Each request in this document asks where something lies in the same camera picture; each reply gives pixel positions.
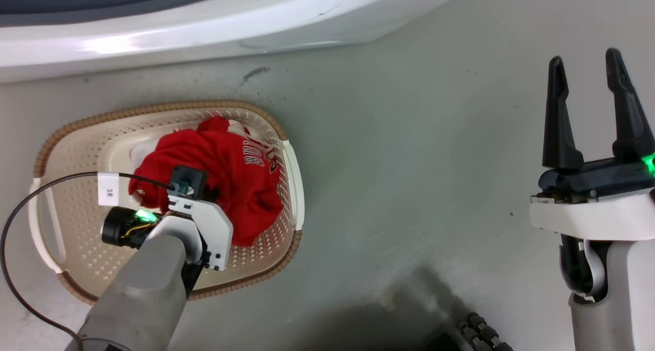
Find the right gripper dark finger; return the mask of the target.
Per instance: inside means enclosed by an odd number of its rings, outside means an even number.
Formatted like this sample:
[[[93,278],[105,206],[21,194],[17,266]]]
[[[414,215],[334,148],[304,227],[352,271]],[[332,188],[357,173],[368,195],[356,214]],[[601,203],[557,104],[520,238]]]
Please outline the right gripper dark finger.
[[[552,169],[578,170],[583,155],[575,146],[566,100],[569,86],[563,59],[553,57],[548,64],[547,108],[543,128],[542,165]]]
[[[613,155],[632,160],[652,155],[652,129],[620,51],[608,48],[605,61],[607,85],[613,93],[615,108],[616,140],[612,145]]]

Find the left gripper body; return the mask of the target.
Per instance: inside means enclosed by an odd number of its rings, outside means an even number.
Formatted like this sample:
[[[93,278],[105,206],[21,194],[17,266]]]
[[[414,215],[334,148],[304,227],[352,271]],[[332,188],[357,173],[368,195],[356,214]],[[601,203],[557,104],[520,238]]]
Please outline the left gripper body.
[[[184,246],[188,265],[226,269],[233,225],[215,203],[169,195],[167,213],[112,207],[101,225],[101,241],[119,248],[140,249],[158,236],[171,236]]]

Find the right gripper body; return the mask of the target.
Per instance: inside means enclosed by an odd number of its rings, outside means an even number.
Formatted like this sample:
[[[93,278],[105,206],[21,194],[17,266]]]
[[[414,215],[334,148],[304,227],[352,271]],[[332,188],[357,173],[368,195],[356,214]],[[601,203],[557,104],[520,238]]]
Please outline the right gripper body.
[[[578,239],[636,242],[654,237],[653,155],[586,162],[544,172],[530,198],[534,228]]]

